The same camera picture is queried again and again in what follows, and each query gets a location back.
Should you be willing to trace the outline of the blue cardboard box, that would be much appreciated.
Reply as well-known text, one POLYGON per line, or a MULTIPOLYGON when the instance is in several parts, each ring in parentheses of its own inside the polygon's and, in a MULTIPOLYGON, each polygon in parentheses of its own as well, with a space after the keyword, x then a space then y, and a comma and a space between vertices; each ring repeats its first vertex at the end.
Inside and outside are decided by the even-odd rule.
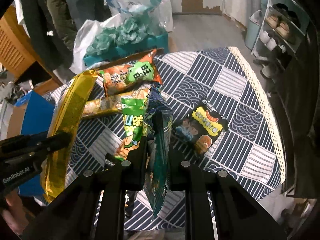
POLYGON ((53 113, 54 104, 32 90, 15 103, 9 119, 7 138, 47 131, 53 113))

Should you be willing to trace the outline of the long gold snack package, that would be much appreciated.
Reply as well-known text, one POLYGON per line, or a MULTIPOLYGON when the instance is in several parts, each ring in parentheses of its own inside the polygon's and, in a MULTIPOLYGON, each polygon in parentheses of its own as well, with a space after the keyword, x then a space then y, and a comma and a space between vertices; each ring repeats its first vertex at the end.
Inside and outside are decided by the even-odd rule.
POLYGON ((64 189, 68 162, 80 124, 85 104, 91 94, 98 75, 95 70, 86 70, 76 75, 62 91, 54 111, 48 136, 61 133, 69 135, 70 142, 60 150, 55 150, 42 163, 40 184, 43 197, 52 202, 64 189))

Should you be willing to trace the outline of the black yellow snack bag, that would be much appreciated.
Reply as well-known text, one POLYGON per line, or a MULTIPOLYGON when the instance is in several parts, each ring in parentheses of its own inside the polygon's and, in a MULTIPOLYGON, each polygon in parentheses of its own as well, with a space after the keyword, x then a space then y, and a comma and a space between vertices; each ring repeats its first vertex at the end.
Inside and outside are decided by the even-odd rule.
POLYGON ((200 103, 174 127, 174 136, 191 145, 196 156, 203 156, 222 132, 228 131, 228 121, 208 101, 200 103))

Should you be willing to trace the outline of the long gold cracker package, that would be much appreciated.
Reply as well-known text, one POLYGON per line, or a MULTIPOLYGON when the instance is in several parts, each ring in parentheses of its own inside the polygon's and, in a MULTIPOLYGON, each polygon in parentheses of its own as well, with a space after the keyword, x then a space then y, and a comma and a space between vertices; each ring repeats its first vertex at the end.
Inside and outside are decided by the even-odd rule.
POLYGON ((144 99, 149 88, 142 87, 129 92, 95 99, 86 102, 81 119, 91 119, 105 115, 113 115, 122 112, 121 100, 124 99, 144 99))

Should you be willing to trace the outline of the dark green snack bag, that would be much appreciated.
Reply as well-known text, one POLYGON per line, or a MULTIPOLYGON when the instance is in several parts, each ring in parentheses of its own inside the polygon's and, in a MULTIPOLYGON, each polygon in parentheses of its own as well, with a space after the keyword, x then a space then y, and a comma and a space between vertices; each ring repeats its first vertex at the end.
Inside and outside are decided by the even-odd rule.
POLYGON ((143 135, 148 141, 148 158, 143 190, 153 210, 161 211, 169 188, 169 149, 173 111, 161 95, 159 85, 152 85, 145 102, 143 135))

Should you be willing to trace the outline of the green peanut snack bag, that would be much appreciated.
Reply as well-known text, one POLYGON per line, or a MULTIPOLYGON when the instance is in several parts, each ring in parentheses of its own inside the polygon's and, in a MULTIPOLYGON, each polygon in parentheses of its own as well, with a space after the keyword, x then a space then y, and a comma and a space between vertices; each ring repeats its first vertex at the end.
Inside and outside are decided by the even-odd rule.
POLYGON ((114 157, 126 160, 130 151, 139 148, 143 135, 145 99, 122 99, 123 124, 125 138, 122 140, 114 157))

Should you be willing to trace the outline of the orange green rice cracker bag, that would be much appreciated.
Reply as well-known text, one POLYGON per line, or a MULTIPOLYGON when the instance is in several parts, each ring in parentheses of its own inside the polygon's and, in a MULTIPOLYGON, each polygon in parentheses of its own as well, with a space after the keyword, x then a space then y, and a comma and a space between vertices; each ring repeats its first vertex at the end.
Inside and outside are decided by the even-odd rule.
POLYGON ((119 94, 136 83, 142 81, 163 84, 157 67, 154 63, 158 49, 153 49, 137 60, 134 64, 124 63, 98 71, 103 79, 106 97, 119 94))

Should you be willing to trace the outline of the navy white patterned tablecloth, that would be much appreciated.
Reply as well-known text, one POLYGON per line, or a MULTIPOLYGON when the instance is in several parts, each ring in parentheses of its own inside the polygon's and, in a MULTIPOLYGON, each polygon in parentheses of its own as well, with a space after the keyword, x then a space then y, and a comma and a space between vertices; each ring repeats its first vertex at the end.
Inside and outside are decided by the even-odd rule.
POLYGON ((105 155, 126 160, 147 137, 147 171, 130 203, 127 231, 181 229, 185 193, 172 190, 169 150, 208 172, 227 172, 255 200, 285 180, 279 131, 267 96, 236 47, 161 54, 157 49, 81 71, 57 95, 49 135, 71 144, 50 155, 40 183, 53 201, 105 155))

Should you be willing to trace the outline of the wooden louvered wardrobe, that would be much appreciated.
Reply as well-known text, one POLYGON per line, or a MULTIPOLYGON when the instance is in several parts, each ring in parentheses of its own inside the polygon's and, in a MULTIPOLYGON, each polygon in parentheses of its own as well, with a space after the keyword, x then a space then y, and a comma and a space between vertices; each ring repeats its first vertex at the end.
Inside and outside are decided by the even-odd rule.
POLYGON ((12 5, 1 18, 1 64, 14 76, 16 84, 30 80, 33 90, 40 95, 62 86, 33 49, 31 39, 18 24, 16 9, 12 5))

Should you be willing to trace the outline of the dark hanging jacket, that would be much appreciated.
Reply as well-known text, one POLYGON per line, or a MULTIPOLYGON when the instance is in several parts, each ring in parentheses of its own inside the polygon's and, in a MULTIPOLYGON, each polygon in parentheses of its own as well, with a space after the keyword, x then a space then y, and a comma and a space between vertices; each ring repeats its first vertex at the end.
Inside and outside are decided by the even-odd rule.
POLYGON ((68 69, 72 52, 58 37, 45 0, 21 0, 24 22, 35 52, 49 70, 68 69))

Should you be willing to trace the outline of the teal cardboard box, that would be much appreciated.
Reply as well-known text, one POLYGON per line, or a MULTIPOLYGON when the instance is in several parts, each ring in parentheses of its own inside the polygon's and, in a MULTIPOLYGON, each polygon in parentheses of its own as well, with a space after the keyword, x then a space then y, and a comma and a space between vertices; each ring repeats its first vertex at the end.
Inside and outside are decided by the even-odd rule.
POLYGON ((165 32, 159 36, 150 36, 143 41, 135 44, 125 44, 110 48, 107 52, 102 52, 100 55, 89 56, 86 54, 83 58, 86 66, 101 62, 101 61, 114 61, 136 53, 147 51, 150 49, 163 49, 165 53, 169 52, 169 37, 165 32))

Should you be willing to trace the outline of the metal shoe rack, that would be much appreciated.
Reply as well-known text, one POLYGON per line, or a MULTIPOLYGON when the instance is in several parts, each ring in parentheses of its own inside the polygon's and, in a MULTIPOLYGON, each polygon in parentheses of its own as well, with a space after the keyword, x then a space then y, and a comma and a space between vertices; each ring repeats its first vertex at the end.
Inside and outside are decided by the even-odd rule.
POLYGON ((268 0, 252 49, 263 78, 275 81, 296 57, 310 17, 295 0, 268 0))

